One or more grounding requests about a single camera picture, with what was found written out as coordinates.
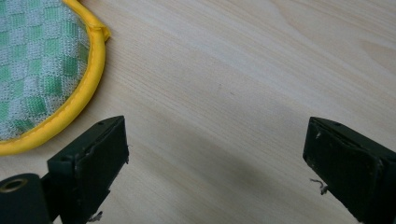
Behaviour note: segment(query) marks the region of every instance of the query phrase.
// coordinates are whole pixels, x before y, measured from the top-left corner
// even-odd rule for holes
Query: checkered cloth
[[[85,73],[85,25],[61,0],[0,0],[0,140],[53,114]]]

